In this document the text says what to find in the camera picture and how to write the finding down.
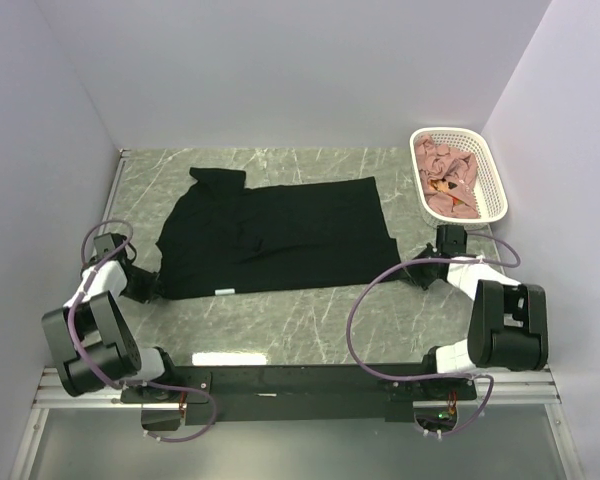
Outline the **black t shirt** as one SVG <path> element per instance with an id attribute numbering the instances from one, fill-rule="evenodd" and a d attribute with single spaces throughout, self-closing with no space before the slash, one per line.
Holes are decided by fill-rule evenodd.
<path id="1" fill-rule="evenodd" d="M 261 188 L 195 168 L 156 243 L 169 300 L 365 284 L 400 261 L 374 178 Z"/>

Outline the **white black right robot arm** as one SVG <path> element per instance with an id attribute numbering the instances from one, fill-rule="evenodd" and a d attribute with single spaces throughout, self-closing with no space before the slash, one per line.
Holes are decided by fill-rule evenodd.
<path id="1" fill-rule="evenodd" d="M 467 337 L 435 347 L 435 364 L 421 371 L 424 395 L 440 399 L 454 386 L 452 373 L 504 368 L 540 371 L 549 357 L 546 293 L 495 270 L 487 260 L 467 253 L 469 234 L 458 225 L 441 225 L 436 242 L 427 244 L 415 264 L 403 269 L 407 283 L 428 289 L 437 281 L 472 301 Z"/>

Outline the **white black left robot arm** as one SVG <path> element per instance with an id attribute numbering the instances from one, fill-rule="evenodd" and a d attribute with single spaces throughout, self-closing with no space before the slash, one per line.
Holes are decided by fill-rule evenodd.
<path id="1" fill-rule="evenodd" d="M 169 401 L 180 388 L 170 356 L 160 347 L 140 348 L 117 303 L 121 296 L 142 304 L 154 300 L 158 274 L 134 265 L 128 253 L 135 248 L 122 234 L 99 235 L 94 246 L 76 293 L 41 320 L 61 384 L 72 397 L 103 389 L 95 365 L 115 383 L 144 383 L 153 399 Z"/>

